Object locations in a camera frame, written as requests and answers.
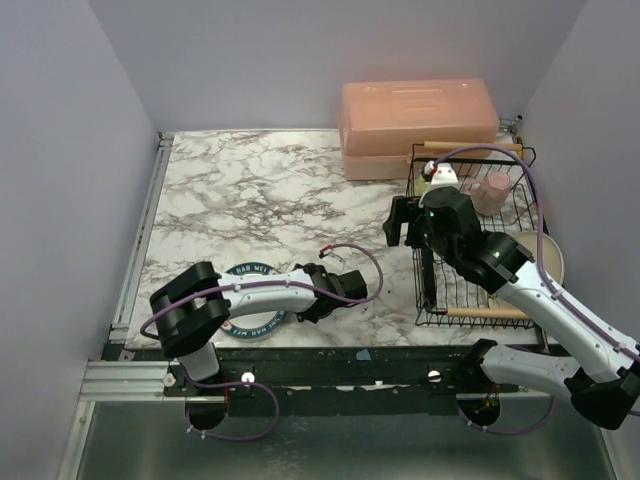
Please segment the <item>red rimmed cream plate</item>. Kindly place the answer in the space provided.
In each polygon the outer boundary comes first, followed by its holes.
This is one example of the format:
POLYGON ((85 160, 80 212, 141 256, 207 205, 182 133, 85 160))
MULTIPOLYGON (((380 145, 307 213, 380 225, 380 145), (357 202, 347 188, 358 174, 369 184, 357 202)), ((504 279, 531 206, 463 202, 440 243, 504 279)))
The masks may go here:
POLYGON ((426 312, 432 312, 436 306, 436 282, 434 273, 434 257, 428 248, 421 250, 421 305, 426 312))

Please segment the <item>pink ceramic mug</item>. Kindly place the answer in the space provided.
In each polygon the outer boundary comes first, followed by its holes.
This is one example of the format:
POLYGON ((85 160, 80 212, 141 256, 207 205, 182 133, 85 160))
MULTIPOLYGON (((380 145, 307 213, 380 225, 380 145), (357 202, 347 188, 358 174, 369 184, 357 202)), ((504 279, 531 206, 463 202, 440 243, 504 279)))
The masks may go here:
POLYGON ((482 179, 470 180, 463 192, 470 196, 478 214, 494 216, 500 213, 511 188, 512 181, 509 175, 495 171, 482 179))

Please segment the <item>cream plate black patch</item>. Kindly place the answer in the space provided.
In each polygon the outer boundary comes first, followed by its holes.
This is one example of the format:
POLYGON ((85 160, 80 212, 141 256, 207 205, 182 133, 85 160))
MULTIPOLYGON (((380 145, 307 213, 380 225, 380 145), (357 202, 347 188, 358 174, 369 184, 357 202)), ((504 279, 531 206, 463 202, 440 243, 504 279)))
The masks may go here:
POLYGON ((501 300, 496 295, 487 295, 487 305, 491 309, 502 308, 501 300))

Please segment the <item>pink and cream plate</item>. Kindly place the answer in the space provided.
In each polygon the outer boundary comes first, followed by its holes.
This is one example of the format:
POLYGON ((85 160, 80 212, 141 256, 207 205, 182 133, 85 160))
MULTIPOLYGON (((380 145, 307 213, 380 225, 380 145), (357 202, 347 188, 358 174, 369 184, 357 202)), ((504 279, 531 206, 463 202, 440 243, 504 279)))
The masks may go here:
MULTIPOLYGON (((538 235, 535 231, 518 232, 514 235, 514 239, 527 248, 535 260, 538 260, 538 235)), ((554 282, 562 285, 565 277, 564 258, 557 243, 547 234, 542 236, 542 253, 544 269, 554 282)))

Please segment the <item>white plate teal lettered rim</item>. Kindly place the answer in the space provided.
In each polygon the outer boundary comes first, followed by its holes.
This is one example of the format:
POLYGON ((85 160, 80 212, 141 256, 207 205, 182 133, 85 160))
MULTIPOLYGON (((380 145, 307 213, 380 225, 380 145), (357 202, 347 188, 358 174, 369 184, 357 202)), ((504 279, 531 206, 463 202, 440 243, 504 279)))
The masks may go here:
MULTIPOLYGON (((278 274, 279 271, 268 264, 262 262, 245 262, 229 268, 225 274, 227 276, 239 276, 243 278, 260 277, 278 274)), ((268 336, 276 330, 286 319, 287 313, 282 310, 266 310, 259 307, 250 298, 248 293, 243 296, 235 296, 240 300, 238 307, 233 309, 230 318, 227 319, 221 329, 222 331, 236 339, 254 340, 268 336)))

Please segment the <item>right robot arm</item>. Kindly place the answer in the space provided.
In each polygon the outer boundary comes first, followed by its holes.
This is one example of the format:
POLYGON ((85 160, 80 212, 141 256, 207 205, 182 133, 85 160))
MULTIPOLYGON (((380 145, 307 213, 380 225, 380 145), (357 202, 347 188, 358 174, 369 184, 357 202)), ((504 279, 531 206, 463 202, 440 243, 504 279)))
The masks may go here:
POLYGON ((470 198, 454 187, 424 197, 396 196, 383 224, 386 242, 428 248, 456 273, 519 309, 567 352, 525 352, 477 341, 459 365, 470 387, 511 384, 569 401, 591 423, 618 429, 639 398, 639 344, 552 281, 512 236, 483 229, 470 198))

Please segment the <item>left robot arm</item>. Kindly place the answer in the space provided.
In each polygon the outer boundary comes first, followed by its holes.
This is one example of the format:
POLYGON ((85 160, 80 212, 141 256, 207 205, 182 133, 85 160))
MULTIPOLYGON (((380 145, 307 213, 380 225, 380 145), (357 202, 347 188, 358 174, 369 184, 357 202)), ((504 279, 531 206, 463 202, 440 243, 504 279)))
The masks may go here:
POLYGON ((367 297, 366 282, 357 270, 334 274, 307 263, 281 274, 232 274, 199 262, 151 296, 153 316, 140 333, 158 340, 164 356, 178 360, 190 379, 207 381, 220 371, 210 339, 225 322, 284 312, 316 323, 367 297))

